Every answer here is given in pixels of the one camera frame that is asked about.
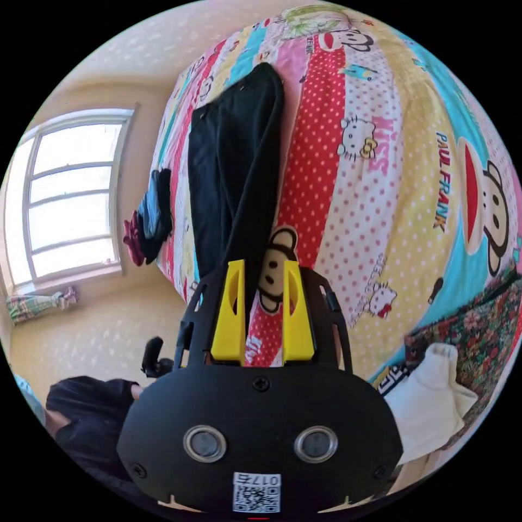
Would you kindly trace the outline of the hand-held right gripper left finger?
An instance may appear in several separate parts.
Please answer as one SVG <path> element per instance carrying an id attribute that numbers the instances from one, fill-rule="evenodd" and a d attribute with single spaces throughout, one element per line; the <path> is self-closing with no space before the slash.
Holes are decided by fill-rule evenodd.
<path id="1" fill-rule="evenodd" d="M 210 354 L 217 363 L 245 365 L 245 261 L 227 265 Z"/>

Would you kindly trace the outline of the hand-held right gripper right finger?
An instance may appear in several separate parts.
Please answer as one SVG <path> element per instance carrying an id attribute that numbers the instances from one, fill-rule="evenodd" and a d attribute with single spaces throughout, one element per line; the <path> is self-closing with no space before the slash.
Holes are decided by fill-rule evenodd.
<path id="1" fill-rule="evenodd" d="M 283 365 L 309 362 L 314 342 L 306 293 L 297 261 L 285 260 L 283 266 Z"/>

